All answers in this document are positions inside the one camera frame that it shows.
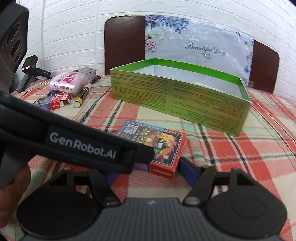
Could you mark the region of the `person's left hand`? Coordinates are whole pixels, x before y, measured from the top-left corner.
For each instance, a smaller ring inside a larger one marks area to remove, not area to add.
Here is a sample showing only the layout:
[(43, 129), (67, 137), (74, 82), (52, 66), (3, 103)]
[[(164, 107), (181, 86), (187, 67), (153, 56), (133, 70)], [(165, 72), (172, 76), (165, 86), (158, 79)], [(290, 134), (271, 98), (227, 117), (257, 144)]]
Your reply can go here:
[(0, 221), (1, 228), (5, 227), (10, 221), (13, 213), (16, 211), (19, 202), (26, 192), (31, 181), (31, 171), (27, 163), (19, 173), (14, 177), (11, 185), (0, 192)]

